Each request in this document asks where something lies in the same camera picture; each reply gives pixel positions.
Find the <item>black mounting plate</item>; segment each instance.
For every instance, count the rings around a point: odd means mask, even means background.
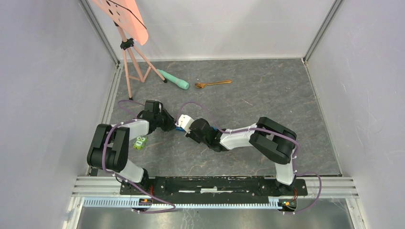
[[[149,182],[154,196],[175,204],[268,203],[268,197],[294,196],[294,190],[281,193],[276,186],[276,179],[264,176],[150,177]],[[308,195],[305,180],[296,179],[294,187],[298,196]],[[229,192],[210,192],[212,190]],[[142,195],[125,182],[120,194]]]

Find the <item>gray floor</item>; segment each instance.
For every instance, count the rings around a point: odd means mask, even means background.
[[[298,207],[306,207],[312,201],[299,199]],[[354,226],[344,199],[321,199],[310,210],[293,216],[283,216],[277,210],[269,209],[179,209],[138,215],[128,208],[83,208],[77,228],[353,229]]]
[[[146,63],[140,63],[143,72]],[[196,101],[205,105],[222,128],[251,125],[266,116],[295,131],[301,144],[297,165],[299,172],[339,174],[338,163],[319,111],[305,68],[299,59],[224,60],[155,62],[190,83],[183,90],[173,83],[163,83],[151,71],[145,83],[131,80],[135,101],[160,100],[173,117],[180,105]],[[130,63],[129,72],[136,76]],[[231,84],[197,89],[194,83],[232,79]],[[121,75],[111,123],[132,116],[117,107],[117,101],[128,99],[124,72]],[[125,106],[138,113],[142,107]],[[187,105],[184,114],[208,115],[196,105]],[[274,175],[274,164],[253,147],[217,153],[185,138],[183,132],[155,131],[148,136],[144,149],[130,148],[129,159],[146,168],[151,176]]]

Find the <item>reflective metal surface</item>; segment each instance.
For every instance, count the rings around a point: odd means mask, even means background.
[[[299,199],[304,208],[311,199]],[[321,199],[310,210],[282,215],[267,209],[179,209],[172,213],[139,215],[128,208],[83,208],[79,229],[353,229],[345,199]]]

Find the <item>white wall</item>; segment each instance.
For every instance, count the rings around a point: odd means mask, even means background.
[[[371,228],[405,223],[405,2],[344,1],[309,60],[342,169]]]
[[[114,65],[78,1],[1,8],[0,228],[57,229]]]
[[[117,56],[121,37],[89,0]],[[333,0],[137,0],[158,59],[303,57]]]

